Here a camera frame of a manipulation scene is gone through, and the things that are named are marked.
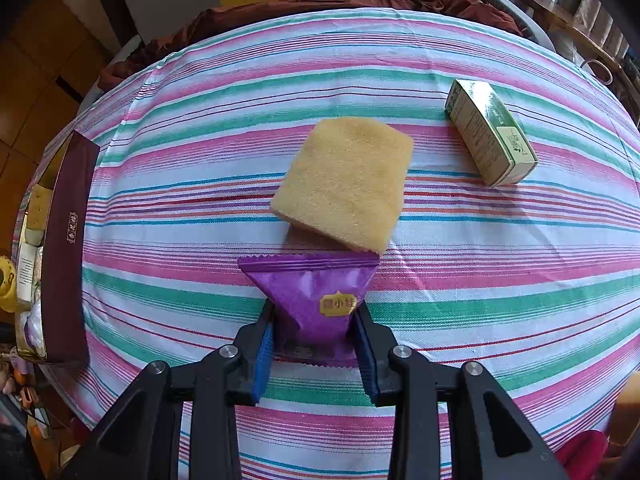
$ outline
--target blue gripper pad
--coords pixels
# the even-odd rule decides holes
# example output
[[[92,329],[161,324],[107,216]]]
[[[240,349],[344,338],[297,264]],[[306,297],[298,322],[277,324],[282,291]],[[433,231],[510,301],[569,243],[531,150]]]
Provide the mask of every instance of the blue gripper pad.
[[[378,374],[376,364],[373,360],[373,352],[371,351],[369,338],[367,338],[367,333],[364,331],[359,316],[353,317],[353,332],[351,335],[356,357],[358,358],[362,387],[364,388],[364,392],[369,396],[369,399],[371,399],[371,402],[375,404],[380,394]]]
[[[271,361],[273,361],[273,323],[269,323],[264,331],[258,356],[255,360],[254,387],[251,390],[251,398],[258,403],[269,381],[271,371]]]

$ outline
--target gold label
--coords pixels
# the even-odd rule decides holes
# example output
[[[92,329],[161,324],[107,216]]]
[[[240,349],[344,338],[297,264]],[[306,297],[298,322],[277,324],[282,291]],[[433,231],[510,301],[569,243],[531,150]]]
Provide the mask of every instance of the gold label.
[[[339,290],[335,294],[325,294],[320,298],[320,314],[327,317],[348,316],[358,304],[353,294],[343,294]]]

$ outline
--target small green box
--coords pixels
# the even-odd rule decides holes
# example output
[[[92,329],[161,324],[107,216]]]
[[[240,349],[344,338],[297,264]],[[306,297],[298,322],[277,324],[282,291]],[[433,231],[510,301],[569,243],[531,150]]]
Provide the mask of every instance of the small green box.
[[[536,167],[527,137],[486,81],[455,79],[445,110],[488,186],[516,184]]]

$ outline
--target purple package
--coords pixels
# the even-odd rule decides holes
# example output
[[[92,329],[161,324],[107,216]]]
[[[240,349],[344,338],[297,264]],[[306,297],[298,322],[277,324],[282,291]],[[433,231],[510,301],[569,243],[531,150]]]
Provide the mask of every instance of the purple package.
[[[275,305],[275,349],[323,365],[355,364],[351,314],[380,263],[375,253],[278,254],[238,258],[238,267]]]

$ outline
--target yellow object with eye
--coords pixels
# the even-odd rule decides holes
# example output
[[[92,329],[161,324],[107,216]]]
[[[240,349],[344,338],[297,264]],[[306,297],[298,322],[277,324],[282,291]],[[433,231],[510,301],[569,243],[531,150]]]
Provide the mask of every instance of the yellow object with eye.
[[[14,312],[17,303],[15,293],[15,268],[11,260],[0,256],[0,307],[6,312]]]

